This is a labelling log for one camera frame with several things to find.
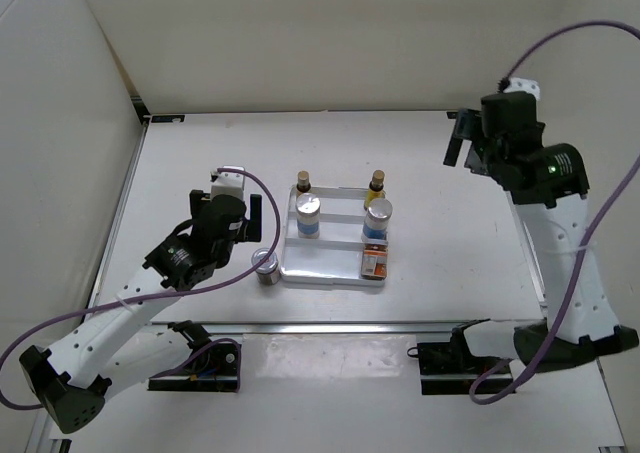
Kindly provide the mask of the silver-lid spice jar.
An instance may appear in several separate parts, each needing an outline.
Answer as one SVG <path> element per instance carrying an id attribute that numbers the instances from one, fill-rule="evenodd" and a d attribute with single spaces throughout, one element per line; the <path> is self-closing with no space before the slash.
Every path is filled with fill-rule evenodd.
<path id="1" fill-rule="evenodd" d="M 392 203 L 385 198 L 375 198 L 367 207 L 362 225 L 362 240 L 386 241 L 388 226 L 393 214 Z"/>
<path id="2" fill-rule="evenodd" d="M 320 198 L 312 193 L 303 193 L 297 197 L 295 209 L 298 235 L 301 238 L 318 238 L 320 233 Z"/>

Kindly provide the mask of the yellow sauce bottle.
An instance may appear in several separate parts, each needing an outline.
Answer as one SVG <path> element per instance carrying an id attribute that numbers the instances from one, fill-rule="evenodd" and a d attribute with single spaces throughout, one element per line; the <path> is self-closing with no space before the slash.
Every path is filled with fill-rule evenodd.
<path id="1" fill-rule="evenodd" d="M 299 197 L 302 194 L 310 193 L 312 189 L 310 182 L 309 172 L 306 170 L 300 170 L 297 174 L 296 182 L 296 196 Z"/>
<path id="2" fill-rule="evenodd" d="M 385 173 L 383 170 L 377 169 L 373 172 L 371 181 L 368 186 L 367 194 L 364 200 L 364 209 L 369 208 L 370 203 L 374 199 L 384 198 L 384 179 Z"/>

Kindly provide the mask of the pale white-lid jar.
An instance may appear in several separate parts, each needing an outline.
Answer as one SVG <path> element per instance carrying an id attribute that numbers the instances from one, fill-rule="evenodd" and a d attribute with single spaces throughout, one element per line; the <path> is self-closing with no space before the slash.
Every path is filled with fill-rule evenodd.
<path id="1" fill-rule="evenodd" d="M 387 277 L 388 246 L 386 244 L 365 244 L 361 270 L 362 278 L 383 281 Z"/>

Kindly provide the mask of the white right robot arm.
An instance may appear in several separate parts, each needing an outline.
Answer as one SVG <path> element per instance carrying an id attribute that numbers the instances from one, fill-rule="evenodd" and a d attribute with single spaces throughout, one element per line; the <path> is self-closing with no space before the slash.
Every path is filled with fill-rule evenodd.
<path id="1" fill-rule="evenodd" d="M 574 368 L 638 347 L 639 335 L 620 323 L 605 293 L 589 243 L 589 182 L 583 158 L 568 143 L 544 145 L 534 95 L 497 93 L 478 110 L 460 109 L 444 163 L 455 166 L 463 141 L 465 166 L 494 180 L 510 197 L 538 265 L 545 319 L 476 320 L 454 330 L 449 360 L 460 372 L 485 357 L 517 359 L 537 372 Z"/>

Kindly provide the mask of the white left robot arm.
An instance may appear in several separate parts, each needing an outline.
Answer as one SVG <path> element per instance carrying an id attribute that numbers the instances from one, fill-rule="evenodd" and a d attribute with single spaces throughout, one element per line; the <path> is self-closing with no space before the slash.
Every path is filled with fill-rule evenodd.
<path id="1" fill-rule="evenodd" d="M 50 346 L 31 346 L 20 355 L 32 392 L 62 433 L 84 428 L 136 383 L 183 369 L 198 373 L 208 365 L 215 343 L 203 327 L 183 321 L 160 334 L 141 330 L 179 294 L 225 267 L 235 244 L 260 241 L 262 198 L 194 190 L 190 202 L 191 219 L 145 257 L 112 308 Z"/>

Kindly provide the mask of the left dark white-lid jar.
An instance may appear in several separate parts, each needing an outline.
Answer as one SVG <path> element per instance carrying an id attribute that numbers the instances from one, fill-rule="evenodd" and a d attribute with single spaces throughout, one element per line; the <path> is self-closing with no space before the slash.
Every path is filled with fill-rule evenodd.
<path id="1" fill-rule="evenodd" d="M 275 253 L 270 254 L 268 248 L 256 250 L 251 257 L 258 282 L 263 286 L 273 286 L 280 280 L 279 262 Z"/>

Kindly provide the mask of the left dark table label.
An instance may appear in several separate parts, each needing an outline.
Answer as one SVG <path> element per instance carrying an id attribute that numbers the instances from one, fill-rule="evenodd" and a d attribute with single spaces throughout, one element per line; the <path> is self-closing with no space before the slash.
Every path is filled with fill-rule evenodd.
<path id="1" fill-rule="evenodd" d="M 185 121 L 184 115 L 153 115 L 150 119 L 152 124 L 175 124 Z"/>

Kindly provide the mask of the white three-compartment tray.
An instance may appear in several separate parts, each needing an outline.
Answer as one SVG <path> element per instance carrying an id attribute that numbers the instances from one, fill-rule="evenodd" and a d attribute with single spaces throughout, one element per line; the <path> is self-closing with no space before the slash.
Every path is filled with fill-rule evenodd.
<path id="1" fill-rule="evenodd" d="M 286 207 L 280 272 L 284 280 L 310 285 L 381 287 L 383 278 L 362 275 L 363 254 L 367 245 L 386 240 L 368 239 L 363 234 L 366 213 L 365 188 L 313 187 L 320 200 L 319 236 L 301 237 L 298 233 L 297 189 L 290 189 Z"/>

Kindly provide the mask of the left aluminium frame rail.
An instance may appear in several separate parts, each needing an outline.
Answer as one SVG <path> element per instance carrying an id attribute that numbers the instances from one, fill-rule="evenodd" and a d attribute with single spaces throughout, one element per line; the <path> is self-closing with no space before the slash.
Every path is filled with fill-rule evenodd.
<path id="1" fill-rule="evenodd" d="M 71 148 L 73 198 L 69 201 L 73 248 L 70 253 L 67 312 L 91 305 L 96 278 L 111 242 L 109 235 L 136 149 L 143 134 L 139 105 L 130 94 L 97 103 L 81 139 Z"/>

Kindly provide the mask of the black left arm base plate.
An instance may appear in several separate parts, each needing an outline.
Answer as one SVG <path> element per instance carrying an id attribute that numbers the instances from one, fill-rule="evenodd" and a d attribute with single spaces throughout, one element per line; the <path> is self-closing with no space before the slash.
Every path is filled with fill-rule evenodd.
<path id="1" fill-rule="evenodd" d="M 237 393 L 240 389 L 242 345 L 233 338 L 214 338 L 199 325 L 180 332 L 191 353 L 207 346 L 193 360 L 170 375 L 151 378 L 153 392 Z"/>

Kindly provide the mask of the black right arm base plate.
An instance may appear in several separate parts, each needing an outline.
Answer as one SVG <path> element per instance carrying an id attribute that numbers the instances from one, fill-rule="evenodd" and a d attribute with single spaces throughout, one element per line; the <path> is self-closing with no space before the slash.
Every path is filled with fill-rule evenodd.
<path id="1" fill-rule="evenodd" d="M 460 341 L 420 342 L 407 350 L 418 361 L 422 395 L 467 395 L 472 383 L 499 359 L 477 357 Z"/>

